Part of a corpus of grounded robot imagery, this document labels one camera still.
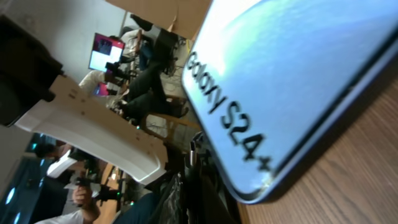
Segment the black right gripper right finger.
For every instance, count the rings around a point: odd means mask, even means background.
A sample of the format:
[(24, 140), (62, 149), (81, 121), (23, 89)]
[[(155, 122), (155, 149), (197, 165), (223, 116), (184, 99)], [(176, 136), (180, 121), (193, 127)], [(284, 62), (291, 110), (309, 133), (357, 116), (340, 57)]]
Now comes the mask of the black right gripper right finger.
[(241, 217), (237, 206), (226, 206), (207, 175), (192, 171), (192, 219), (198, 224), (238, 224)]

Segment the smartphone with blue screen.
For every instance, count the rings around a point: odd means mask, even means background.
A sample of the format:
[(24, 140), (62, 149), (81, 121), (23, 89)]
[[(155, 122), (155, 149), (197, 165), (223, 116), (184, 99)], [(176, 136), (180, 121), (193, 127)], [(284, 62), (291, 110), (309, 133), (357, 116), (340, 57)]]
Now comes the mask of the smartphone with blue screen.
[(280, 198), (395, 79), (397, 0), (217, 0), (182, 84), (230, 194)]

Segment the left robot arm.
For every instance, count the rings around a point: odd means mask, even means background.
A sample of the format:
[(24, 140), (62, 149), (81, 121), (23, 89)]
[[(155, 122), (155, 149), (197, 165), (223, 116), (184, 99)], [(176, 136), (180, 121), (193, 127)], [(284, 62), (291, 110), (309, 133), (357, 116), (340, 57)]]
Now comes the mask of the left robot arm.
[(57, 138), (148, 185), (166, 173), (163, 142), (96, 100), (30, 33), (1, 15), (1, 125)]

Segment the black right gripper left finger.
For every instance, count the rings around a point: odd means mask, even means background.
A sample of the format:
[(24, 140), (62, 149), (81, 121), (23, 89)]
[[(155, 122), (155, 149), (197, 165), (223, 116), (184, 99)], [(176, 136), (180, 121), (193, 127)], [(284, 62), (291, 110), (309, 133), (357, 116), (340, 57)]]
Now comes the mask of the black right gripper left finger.
[(181, 173), (175, 174), (164, 189), (149, 224), (188, 223), (185, 191)]

